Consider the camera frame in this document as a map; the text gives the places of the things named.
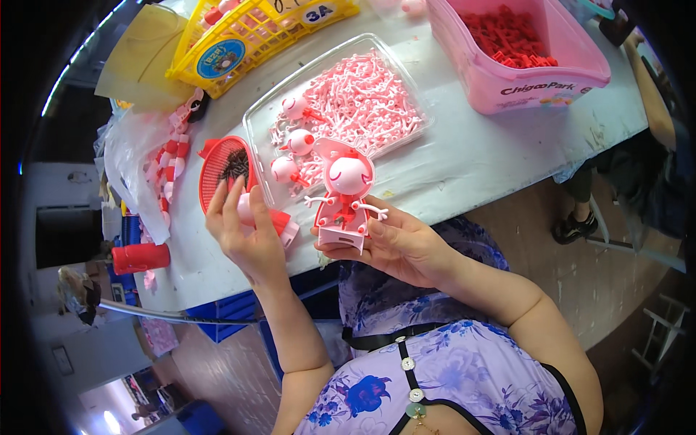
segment red plastic basket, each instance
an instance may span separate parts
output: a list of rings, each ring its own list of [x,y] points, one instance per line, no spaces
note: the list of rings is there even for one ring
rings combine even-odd
[[[238,136],[223,137],[210,147],[210,150],[205,155],[203,167],[200,169],[200,179],[198,180],[198,199],[200,200],[200,208],[203,209],[203,214],[208,211],[208,204],[213,198],[219,184],[220,174],[227,166],[227,157],[232,151],[240,148],[245,149],[246,157],[249,159],[249,177],[246,181],[246,191],[249,192],[252,187],[257,184],[254,168],[251,160],[249,146],[244,139]]]

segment round sticker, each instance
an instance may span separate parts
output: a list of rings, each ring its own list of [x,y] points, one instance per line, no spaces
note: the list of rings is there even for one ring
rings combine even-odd
[[[329,1],[317,3],[302,12],[302,21],[305,24],[319,24],[331,18],[337,10],[336,5]]]
[[[226,39],[211,45],[198,59],[196,72],[204,79],[216,79],[231,71],[244,58],[246,47],[238,39]]]

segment purple floral dress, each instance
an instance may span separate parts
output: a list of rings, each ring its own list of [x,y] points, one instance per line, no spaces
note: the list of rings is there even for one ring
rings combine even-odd
[[[485,230],[463,216],[433,229],[462,254],[509,270]],[[296,435],[398,434],[412,402],[447,405],[482,434],[585,433],[563,376],[487,316],[357,262],[342,265],[339,291],[343,323],[356,337],[446,325],[370,353],[353,349],[354,359],[329,379]],[[403,365],[407,359],[412,366]]]

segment white work table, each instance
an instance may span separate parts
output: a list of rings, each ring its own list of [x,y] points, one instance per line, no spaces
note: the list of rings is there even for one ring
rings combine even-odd
[[[454,68],[433,39],[426,19],[380,20],[369,7],[355,17],[306,36],[211,102],[194,124],[191,155],[175,185],[170,207],[171,265],[158,269],[157,290],[136,275],[144,308],[179,311],[216,301],[249,288],[241,271],[220,251],[205,229],[198,202],[203,162],[195,153],[205,139],[236,135],[248,140],[242,116],[276,83],[353,36],[372,32],[401,59],[435,122],[425,135],[375,161],[372,194],[428,224],[444,221],[523,189],[647,128],[647,119],[623,49],[613,47],[596,22],[586,29],[611,68],[611,83],[559,109],[522,109],[484,116],[466,101]],[[287,252],[292,276],[319,266],[309,233],[316,207],[298,200],[283,209],[301,227]]]

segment yellow plastic basket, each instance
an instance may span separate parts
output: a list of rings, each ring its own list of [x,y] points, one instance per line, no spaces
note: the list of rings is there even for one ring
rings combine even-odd
[[[217,98],[299,38],[358,13],[357,1],[245,0],[206,32],[200,21],[220,1],[201,0],[165,75]]]

